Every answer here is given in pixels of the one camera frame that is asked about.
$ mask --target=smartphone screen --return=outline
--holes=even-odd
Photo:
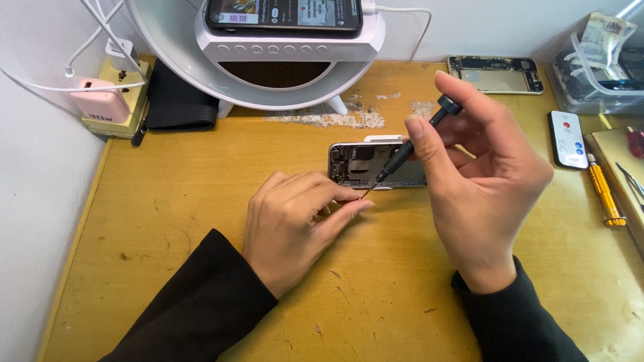
[[[209,18],[218,24],[358,28],[357,0],[212,0]]]

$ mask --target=speaker grille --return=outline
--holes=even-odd
[[[324,73],[331,62],[219,62],[233,76],[260,87],[293,88]]]

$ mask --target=pink charger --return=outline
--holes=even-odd
[[[110,87],[114,83],[96,78],[79,77],[80,88]],[[109,123],[124,123],[129,106],[120,90],[75,91],[71,99],[90,119]]]

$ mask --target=black jacket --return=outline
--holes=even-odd
[[[587,362],[541,306],[516,258],[515,264],[516,280],[493,294],[473,294],[458,273],[452,277],[482,359]],[[100,361],[214,361],[277,304],[237,250],[213,229]]]

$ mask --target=power outlet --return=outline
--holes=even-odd
[[[145,61],[140,61],[141,70],[146,74],[149,82],[152,75],[152,67]],[[133,84],[142,81],[141,74],[138,72],[123,72],[112,67],[109,57],[105,58],[103,68],[100,71],[99,79],[110,81],[114,84]],[[132,138],[137,132],[138,125],[141,122],[143,109],[146,105],[147,84],[143,87],[132,87],[121,89],[123,98],[129,105],[129,118],[124,123],[116,124],[104,122],[97,119],[90,119],[83,116],[81,120],[90,129],[92,133],[100,135],[117,136],[123,138]]]

